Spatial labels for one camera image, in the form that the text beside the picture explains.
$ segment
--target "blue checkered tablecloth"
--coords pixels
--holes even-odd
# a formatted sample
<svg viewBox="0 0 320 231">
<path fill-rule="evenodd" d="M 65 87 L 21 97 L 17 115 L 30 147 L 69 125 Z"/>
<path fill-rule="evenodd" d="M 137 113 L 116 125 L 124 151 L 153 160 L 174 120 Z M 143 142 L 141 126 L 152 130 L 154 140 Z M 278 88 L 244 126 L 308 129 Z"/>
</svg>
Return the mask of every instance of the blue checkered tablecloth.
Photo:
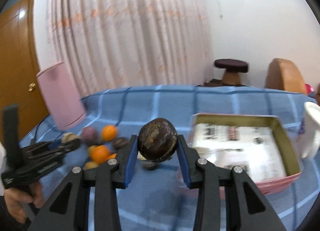
<svg viewBox="0 0 320 231">
<path fill-rule="evenodd" d="M 190 130 L 190 118 L 199 112 L 279 116 L 291 138 L 298 134 L 303 116 L 303 104 L 313 99 L 297 93 L 253 87 L 193 87 L 182 85 L 118 88 L 83 98 L 87 117 L 70 132 L 80 134 L 85 126 L 100 131 L 107 124 L 116 124 L 119 136 L 138 134 L 148 121 L 163 117 L 170 120 L 185 138 Z M 29 145 L 35 130 L 22 141 Z M 37 141 L 50 141 L 61 136 L 52 117 L 38 129 Z M 82 145 L 65 157 L 64 166 L 43 177 L 47 198 L 75 165 L 88 158 Z M 267 196 L 288 231 L 295 230 L 313 205 L 320 188 L 320 155 L 303 160 L 303 173 L 287 190 Z M 117 190 L 123 231 L 191 231 L 195 219 L 196 199 L 181 194 L 177 180 L 179 163 L 175 155 L 155 171 L 145 171 L 136 164 L 132 183 L 126 190 Z M 93 222 L 94 188 L 91 190 L 89 230 Z M 221 203 L 221 230 L 225 230 L 225 205 Z"/>
</svg>

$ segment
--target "curtain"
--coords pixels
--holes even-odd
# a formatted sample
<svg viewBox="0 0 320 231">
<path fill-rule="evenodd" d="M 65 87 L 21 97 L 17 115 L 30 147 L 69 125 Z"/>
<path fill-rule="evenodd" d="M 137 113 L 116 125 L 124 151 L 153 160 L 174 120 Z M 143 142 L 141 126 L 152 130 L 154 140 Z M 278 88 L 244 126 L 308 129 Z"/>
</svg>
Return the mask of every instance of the curtain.
<svg viewBox="0 0 320 231">
<path fill-rule="evenodd" d="M 84 96 L 212 79 L 203 0 L 48 0 L 47 32 Z"/>
</svg>

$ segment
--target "blue gripper pad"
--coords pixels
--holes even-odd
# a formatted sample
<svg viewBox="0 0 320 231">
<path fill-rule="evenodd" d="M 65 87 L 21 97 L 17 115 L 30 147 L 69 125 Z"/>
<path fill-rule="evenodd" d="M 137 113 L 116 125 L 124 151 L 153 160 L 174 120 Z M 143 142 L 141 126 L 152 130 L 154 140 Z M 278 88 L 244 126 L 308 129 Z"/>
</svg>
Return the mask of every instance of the blue gripper pad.
<svg viewBox="0 0 320 231">
<path fill-rule="evenodd" d="M 62 144 L 62 140 L 59 139 L 59 140 L 56 140 L 56 141 L 53 141 L 52 143 L 50 143 L 49 145 L 49 149 L 52 150 L 52 149 L 56 149 L 58 148 L 59 145 Z"/>
<path fill-rule="evenodd" d="M 187 157 L 184 152 L 183 146 L 180 142 L 180 138 L 178 138 L 177 154 L 178 154 L 179 164 L 181 167 L 183 181 L 187 185 L 187 187 L 190 188 L 191 179 L 190 179 L 189 164 L 188 164 Z"/>
<path fill-rule="evenodd" d="M 135 167 L 136 161 L 137 161 L 137 155 L 138 155 L 138 138 L 135 137 L 132 149 L 131 149 L 129 157 L 128 157 L 128 162 L 127 162 L 127 165 L 125 168 L 124 184 L 125 184 L 126 188 L 128 187 L 128 185 L 130 184 L 130 182 L 132 180 L 134 167 Z"/>
</svg>

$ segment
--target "dark brown ball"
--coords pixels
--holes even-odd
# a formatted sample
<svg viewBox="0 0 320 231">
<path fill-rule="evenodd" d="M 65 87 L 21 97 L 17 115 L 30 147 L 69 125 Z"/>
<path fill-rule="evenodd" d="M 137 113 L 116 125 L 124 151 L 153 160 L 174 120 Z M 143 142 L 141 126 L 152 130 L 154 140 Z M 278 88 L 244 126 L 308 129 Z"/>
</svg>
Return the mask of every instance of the dark brown ball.
<svg viewBox="0 0 320 231">
<path fill-rule="evenodd" d="M 129 140 L 125 137 L 118 137 L 115 138 L 112 142 L 112 146 L 114 149 L 118 150 L 118 149 L 122 149 L 125 146 L 127 146 L 129 143 Z"/>
<path fill-rule="evenodd" d="M 167 119 L 156 118 L 144 125 L 138 137 L 138 150 L 147 160 L 170 159 L 178 146 L 178 134 Z"/>
</svg>

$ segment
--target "purple ball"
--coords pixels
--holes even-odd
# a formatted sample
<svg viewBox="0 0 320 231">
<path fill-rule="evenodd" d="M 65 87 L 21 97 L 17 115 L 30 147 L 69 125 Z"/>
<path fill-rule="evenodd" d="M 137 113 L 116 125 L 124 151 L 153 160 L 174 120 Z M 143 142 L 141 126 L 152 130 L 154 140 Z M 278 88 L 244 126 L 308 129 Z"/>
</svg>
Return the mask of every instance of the purple ball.
<svg viewBox="0 0 320 231">
<path fill-rule="evenodd" d="M 81 133 L 82 141 L 89 147 L 99 142 L 98 132 L 92 126 L 84 127 Z"/>
</svg>

